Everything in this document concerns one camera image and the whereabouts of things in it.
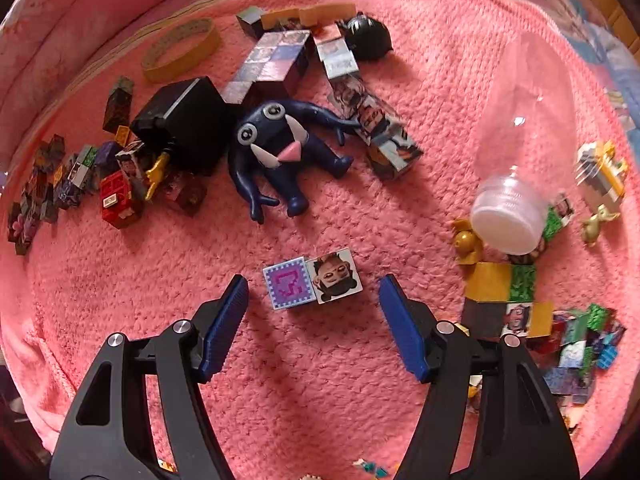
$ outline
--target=plastic bottle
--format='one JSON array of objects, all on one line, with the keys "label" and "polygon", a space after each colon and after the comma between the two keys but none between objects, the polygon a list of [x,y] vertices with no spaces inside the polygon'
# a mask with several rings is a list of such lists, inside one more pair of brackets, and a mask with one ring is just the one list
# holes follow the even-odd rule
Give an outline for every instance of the plastic bottle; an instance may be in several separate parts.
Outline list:
[{"label": "plastic bottle", "polygon": [[505,47],[476,134],[481,183],[471,225],[489,246],[528,254],[549,203],[573,182],[576,149],[571,79],[538,35],[523,33]]}]

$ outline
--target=metal screw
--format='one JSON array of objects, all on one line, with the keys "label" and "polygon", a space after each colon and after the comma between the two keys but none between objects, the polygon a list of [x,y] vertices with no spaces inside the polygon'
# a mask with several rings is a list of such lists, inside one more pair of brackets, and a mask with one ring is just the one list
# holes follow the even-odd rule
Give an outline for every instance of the metal screw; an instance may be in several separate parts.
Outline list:
[{"label": "metal screw", "polygon": [[439,321],[436,325],[436,330],[441,334],[451,334],[455,328],[449,321]]},{"label": "metal screw", "polygon": [[123,341],[124,341],[124,336],[119,332],[116,332],[115,334],[111,334],[107,339],[107,343],[109,344],[109,346],[120,346]]},{"label": "metal screw", "polygon": [[520,346],[520,339],[518,336],[513,334],[507,334],[504,336],[504,344],[512,348],[516,348],[517,346]]},{"label": "metal screw", "polygon": [[181,319],[180,321],[176,321],[174,323],[174,332],[177,334],[184,334],[189,330],[191,330],[191,321]]}]

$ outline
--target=toy eye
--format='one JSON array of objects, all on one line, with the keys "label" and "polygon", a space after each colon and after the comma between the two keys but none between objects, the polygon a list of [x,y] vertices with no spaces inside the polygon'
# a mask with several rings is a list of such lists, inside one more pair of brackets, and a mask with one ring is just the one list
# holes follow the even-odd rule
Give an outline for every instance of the toy eye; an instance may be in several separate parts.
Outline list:
[{"label": "toy eye", "polygon": [[285,109],[280,103],[270,103],[262,109],[262,113],[267,119],[276,121],[284,117]]},{"label": "toy eye", "polygon": [[254,142],[257,136],[258,128],[253,126],[251,123],[243,124],[238,130],[238,142],[243,146],[248,146]]}]

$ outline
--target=toy arm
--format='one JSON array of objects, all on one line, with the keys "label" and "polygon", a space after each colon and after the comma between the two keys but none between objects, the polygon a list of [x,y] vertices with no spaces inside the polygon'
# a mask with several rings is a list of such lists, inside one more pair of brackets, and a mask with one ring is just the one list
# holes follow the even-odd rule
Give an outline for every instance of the toy arm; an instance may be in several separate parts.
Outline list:
[{"label": "toy arm", "polygon": [[356,120],[341,119],[331,110],[304,101],[285,100],[282,101],[285,110],[289,115],[300,123],[315,123],[325,128],[335,130],[338,143],[344,146],[344,133],[355,134],[356,128],[361,128]]},{"label": "toy arm", "polygon": [[275,206],[280,203],[279,200],[271,196],[260,193],[258,186],[251,177],[250,168],[246,157],[238,150],[229,150],[229,175],[236,185],[236,190],[242,198],[244,198],[250,207],[251,220],[264,223],[264,214],[262,206]]}]

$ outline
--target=white bottle cap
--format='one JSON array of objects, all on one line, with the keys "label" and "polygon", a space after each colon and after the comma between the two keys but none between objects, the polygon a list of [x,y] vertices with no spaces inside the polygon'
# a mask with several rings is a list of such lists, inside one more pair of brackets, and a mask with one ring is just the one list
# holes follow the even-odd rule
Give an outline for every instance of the white bottle cap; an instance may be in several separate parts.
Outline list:
[{"label": "white bottle cap", "polygon": [[505,254],[529,254],[540,243],[548,204],[513,174],[492,176],[478,188],[471,226],[484,243]]}]

